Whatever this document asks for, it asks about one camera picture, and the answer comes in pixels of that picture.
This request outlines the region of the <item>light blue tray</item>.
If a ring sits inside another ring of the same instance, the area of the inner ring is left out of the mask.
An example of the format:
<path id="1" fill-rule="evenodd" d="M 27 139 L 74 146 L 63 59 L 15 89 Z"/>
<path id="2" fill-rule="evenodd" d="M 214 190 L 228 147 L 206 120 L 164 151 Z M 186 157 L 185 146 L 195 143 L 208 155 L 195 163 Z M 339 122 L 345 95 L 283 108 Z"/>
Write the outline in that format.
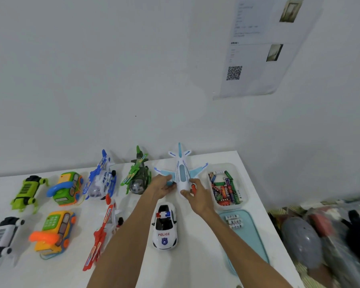
<path id="1" fill-rule="evenodd" d="M 237 209 L 221 212 L 219 213 L 219 216 L 229 226 L 225 216 L 233 214 L 240 216 L 243 228 L 231 230 L 233 230 L 244 242 L 247 243 L 249 247 L 251 247 L 266 263 L 269 264 L 270 261 L 268 254 L 250 213 L 244 209 Z"/>

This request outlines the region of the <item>green toy robot dog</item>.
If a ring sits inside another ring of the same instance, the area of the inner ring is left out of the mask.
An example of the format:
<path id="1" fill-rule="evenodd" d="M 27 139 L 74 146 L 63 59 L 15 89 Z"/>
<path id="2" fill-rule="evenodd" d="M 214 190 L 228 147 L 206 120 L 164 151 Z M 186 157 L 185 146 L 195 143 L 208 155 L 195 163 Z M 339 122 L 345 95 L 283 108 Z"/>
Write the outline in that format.
<path id="1" fill-rule="evenodd" d="M 23 212 L 29 205 L 33 205 L 33 214 L 38 211 L 38 201 L 36 193 L 40 185 L 46 184 L 49 186 L 48 178 L 42 178 L 37 175 L 31 175 L 23 180 L 22 187 L 16 197 L 11 201 L 11 209 Z"/>

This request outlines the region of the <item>person's right forearm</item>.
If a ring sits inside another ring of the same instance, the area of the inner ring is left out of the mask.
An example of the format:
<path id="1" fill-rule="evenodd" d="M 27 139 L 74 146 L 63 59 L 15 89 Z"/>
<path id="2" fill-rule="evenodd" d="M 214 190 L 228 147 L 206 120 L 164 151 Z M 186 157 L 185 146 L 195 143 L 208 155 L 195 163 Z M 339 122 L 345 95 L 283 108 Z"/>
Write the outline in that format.
<path id="1" fill-rule="evenodd" d="M 244 288 L 293 288 L 210 207 L 196 211 L 214 232 Z"/>

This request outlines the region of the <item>person's left forearm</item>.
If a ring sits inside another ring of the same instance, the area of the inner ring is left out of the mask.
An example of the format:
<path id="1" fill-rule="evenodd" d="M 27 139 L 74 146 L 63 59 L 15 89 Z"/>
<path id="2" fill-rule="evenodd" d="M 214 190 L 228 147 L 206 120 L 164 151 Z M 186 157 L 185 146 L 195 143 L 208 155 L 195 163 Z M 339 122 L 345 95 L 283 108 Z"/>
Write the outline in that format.
<path id="1" fill-rule="evenodd" d="M 140 275 L 159 199 L 167 191 L 150 186 L 133 212 L 111 238 L 97 262 L 86 288 L 135 288 Z"/>

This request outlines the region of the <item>red white toy helicopter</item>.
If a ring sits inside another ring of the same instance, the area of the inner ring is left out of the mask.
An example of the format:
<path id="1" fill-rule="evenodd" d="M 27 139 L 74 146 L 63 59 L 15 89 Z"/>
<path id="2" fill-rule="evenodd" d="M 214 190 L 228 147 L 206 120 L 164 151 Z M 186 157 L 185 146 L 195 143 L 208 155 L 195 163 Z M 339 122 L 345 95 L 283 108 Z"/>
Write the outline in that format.
<path id="1" fill-rule="evenodd" d="M 117 209 L 115 200 L 107 195 L 106 203 L 108 204 L 108 207 L 104 220 L 101 227 L 94 232 L 94 246 L 92 247 L 91 252 L 82 269 L 83 271 L 90 270 L 92 266 L 97 264 L 110 239 L 113 237 L 118 228 L 120 228 L 120 226 L 124 223 L 123 217 L 120 216 L 122 211 Z"/>

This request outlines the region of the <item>pile of colourful batteries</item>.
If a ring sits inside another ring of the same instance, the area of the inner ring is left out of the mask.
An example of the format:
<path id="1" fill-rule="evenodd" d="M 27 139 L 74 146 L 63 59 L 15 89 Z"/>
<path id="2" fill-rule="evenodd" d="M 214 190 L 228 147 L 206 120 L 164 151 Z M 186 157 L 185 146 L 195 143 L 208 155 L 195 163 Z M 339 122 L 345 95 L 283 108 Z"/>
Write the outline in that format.
<path id="1" fill-rule="evenodd" d="M 245 203 L 245 197 L 238 189 L 239 181 L 232 174 L 228 170 L 208 172 L 212 198 L 217 209 L 233 210 L 241 208 Z"/>

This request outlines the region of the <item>green camouflage toy helicopter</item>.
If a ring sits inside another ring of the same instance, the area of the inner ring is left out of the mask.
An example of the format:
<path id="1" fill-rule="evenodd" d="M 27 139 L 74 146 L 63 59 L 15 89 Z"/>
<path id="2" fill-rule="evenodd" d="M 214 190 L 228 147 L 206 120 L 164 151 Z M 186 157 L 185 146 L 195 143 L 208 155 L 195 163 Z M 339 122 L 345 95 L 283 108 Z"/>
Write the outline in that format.
<path id="1" fill-rule="evenodd" d="M 120 186 L 126 186 L 126 194 L 142 195 L 152 181 L 152 173 L 145 165 L 145 162 L 149 160 L 148 154 L 144 154 L 139 145 L 136 146 L 136 152 L 136 159 L 131 160 L 133 165 Z"/>

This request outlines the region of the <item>person's left hand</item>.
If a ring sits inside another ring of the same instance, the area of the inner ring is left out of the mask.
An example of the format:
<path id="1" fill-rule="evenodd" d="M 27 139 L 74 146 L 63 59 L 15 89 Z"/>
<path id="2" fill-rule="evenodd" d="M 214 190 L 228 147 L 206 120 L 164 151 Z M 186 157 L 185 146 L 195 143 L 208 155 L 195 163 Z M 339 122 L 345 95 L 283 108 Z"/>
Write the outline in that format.
<path id="1" fill-rule="evenodd" d="M 149 197 L 153 198 L 154 200 L 159 200 L 164 198 L 167 195 L 167 184 L 176 184 L 172 182 L 172 175 L 157 175 L 155 176 L 148 188 L 146 189 L 146 193 Z"/>

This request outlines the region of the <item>person's right hand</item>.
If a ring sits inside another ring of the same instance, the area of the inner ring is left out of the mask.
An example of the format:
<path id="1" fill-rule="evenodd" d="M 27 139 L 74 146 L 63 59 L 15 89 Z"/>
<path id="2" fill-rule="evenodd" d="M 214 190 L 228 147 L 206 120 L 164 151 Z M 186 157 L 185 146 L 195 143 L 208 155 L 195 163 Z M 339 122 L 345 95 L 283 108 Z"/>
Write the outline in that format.
<path id="1" fill-rule="evenodd" d="M 190 182 L 197 186 L 197 194 L 193 198 L 187 198 L 192 210 L 205 221 L 219 218 L 214 210 L 210 191 L 202 185 L 200 179 L 190 179 Z"/>

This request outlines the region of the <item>clear plastic box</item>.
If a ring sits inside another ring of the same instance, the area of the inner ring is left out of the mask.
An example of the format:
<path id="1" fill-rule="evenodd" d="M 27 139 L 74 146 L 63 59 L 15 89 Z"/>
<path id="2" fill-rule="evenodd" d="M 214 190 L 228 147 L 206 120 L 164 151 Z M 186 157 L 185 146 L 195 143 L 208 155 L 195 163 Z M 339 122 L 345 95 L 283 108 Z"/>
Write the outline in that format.
<path id="1" fill-rule="evenodd" d="M 244 195 L 245 197 L 245 203 L 248 201 L 248 194 L 247 194 L 247 191 L 245 189 L 245 184 L 241 178 L 241 175 L 240 173 L 238 172 L 238 169 L 237 167 L 234 165 L 234 164 L 231 164 L 231 163 L 221 163 L 221 164 L 211 164 L 211 165 L 208 165 L 208 167 L 206 168 L 206 171 L 207 173 L 209 171 L 216 171 L 216 170 L 228 170 L 230 172 L 233 172 L 232 176 L 235 177 L 236 180 L 239 181 L 239 187 L 238 189 L 241 191 L 241 193 Z M 212 198 L 213 200 L 213 204 L 214 204 L 214 209 L 216 211 L 229 211 L 229 210 L 221 210 L 221 209 L 217 209 L 216 208 L 216 203 L 214 201 L 214 199 Z"/>

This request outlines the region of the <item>printed paper sheet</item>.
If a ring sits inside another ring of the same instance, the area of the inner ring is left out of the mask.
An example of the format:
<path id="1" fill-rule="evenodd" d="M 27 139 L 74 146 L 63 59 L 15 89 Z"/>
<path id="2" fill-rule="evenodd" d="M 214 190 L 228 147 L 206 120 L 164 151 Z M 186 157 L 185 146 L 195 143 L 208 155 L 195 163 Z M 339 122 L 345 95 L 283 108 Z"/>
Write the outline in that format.
<path id="1" fill-rule="evenodd" d="M 324 0 L 236 0 L 220 93 L 273 94 L 322 12 Z"/>

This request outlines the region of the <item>black bag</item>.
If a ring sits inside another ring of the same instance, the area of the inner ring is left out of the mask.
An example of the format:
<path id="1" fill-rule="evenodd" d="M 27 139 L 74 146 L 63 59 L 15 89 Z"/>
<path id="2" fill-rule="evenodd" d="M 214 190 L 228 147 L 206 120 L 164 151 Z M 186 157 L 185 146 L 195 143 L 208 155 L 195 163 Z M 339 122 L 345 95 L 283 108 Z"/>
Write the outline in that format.
<path id="1" fill-rule="evenodd" d="M 356 210 L 350 210 L 348 216 L 350 221 L 341 220 L 348 227 L 346 243 L 350 250 L 360 259 L 360 215 Z"/>

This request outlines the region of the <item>white blue toy airplane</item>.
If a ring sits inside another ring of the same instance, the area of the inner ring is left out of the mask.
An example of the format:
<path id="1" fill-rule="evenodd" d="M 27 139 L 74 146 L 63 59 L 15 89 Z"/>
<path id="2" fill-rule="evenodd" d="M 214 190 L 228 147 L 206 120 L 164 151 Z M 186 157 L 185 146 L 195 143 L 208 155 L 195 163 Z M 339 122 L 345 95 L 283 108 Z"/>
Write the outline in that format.
<path id="1" fill-rule="evenodd" d="M 169 151 L 168 154 L 173 157 L 177 163 L 174 170 L 164 170 L 154 168 L 158 174 L 163 176 L 171 175 L 171 181 L 177 184 L 177 192 L 179 193 L 180 197 L 185 197 L 181 194 L 182 190 L 189 191 L 191 189 L 191 182 L 190 179 L 195 179 L 197 176 L 207 168 L 208 163 L 199 166 L 195 169 L 189 169 L 187 166 L 187 157 L 192 153 L 192 150 L 184 150 L 182 144 L 178 143 L 178 151 L 172 152 Z"/>

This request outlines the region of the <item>grey helmet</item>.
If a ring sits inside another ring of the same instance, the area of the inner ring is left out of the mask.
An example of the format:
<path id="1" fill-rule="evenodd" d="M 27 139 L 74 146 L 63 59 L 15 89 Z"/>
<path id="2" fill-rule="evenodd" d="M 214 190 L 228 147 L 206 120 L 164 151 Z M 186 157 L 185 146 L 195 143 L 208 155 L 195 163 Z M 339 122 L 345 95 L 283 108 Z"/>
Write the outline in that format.
<path id="1" fill-rule="evenodd" d="M 318 268 L 323 259 L 322 243 L 314 228 L 301 217 L 289 217 L 281 233 L 289 255 L 308 269 Z"/>

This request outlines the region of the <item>white police toy car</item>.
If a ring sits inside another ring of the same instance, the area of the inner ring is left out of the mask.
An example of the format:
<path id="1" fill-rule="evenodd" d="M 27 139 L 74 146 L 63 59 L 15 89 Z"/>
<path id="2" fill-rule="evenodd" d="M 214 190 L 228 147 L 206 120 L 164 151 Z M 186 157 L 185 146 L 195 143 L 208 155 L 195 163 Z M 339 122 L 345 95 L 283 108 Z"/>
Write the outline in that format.
<path id="1" fill-rule="evenodd" d="M 161 251 L 170 250 L 177 246 L 177 214 L 173 203 L 158 203 L 155 209 L 152 226 L 153 246 Z"/>

